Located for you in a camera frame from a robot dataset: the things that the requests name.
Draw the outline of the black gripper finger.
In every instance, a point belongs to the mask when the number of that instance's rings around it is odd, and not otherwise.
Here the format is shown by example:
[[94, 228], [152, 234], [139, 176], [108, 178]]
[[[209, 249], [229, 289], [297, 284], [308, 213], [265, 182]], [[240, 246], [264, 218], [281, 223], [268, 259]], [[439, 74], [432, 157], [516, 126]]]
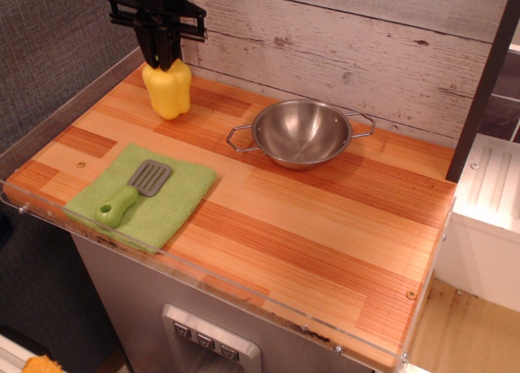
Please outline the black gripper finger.
[[154, 40], [154, 26], [135, 18], [135, 34], [146, 63], [152, 68], [159, 67], [158, 52]]
[[177, 59], [182, 59], [180, 23], [156, 28], [156, 49], [163, 71], [169, 70]]

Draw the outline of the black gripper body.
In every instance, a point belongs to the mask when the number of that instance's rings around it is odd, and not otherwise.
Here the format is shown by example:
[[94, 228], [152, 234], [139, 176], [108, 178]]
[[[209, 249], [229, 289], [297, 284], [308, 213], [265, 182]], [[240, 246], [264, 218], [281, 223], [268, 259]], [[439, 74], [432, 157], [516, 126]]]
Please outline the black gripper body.
[[206, 39], [204, 19], [206, 11], [189, 0], [107, 0], [110, 18], [115, 24], [133, 28], [135, 18], [156, 28], [180, 23], [180, 36], [195, 41]]

